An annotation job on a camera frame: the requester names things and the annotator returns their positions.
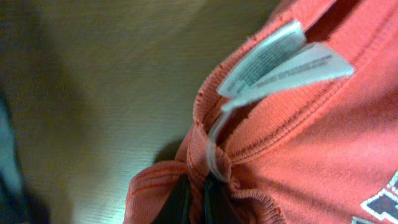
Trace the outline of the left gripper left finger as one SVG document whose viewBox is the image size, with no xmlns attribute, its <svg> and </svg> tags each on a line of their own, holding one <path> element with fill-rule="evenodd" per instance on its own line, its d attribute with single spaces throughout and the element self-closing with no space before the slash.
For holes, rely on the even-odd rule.
<svg viewBox="0 0 398 224">
<path fill-rule="evenodd" d="M 181 175 L 152 224 L 190 224 L 191 188 L 188 175 Z"/>
</svg>

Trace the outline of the orange soccer t-shirt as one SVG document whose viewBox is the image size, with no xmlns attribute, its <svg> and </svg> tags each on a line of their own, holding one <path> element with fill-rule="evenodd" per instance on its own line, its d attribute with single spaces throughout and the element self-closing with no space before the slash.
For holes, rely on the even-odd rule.
<svg viewBox="0 0 398 224">
<path fill-rule="evenodd" d="M 282 1 L 206 79 L 175 159 L 131 180 L 125 223 L 159 218 L 181 177 L 191 190 L 186 219 L 203 221 L 205 150 L 226 102 L 216 89 L 261 41 L 292 21 L 354 73 L 274 93 L 232 115 L 216 153 L 238 220 L 397 222 L 397 2 L 366 0 Z"/>
</svg>

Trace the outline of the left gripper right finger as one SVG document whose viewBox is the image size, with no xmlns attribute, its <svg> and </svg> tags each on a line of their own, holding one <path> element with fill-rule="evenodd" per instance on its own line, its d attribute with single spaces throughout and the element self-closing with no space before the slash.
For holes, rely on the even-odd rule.
<svg viewBox="0 0 398 224">
<path fill-rule="evenodd" d="M 205 179 L 204 218 L 206 224 L 242 224 L 229 198 L 227 184 L 210 172 Z"/>
</svg>

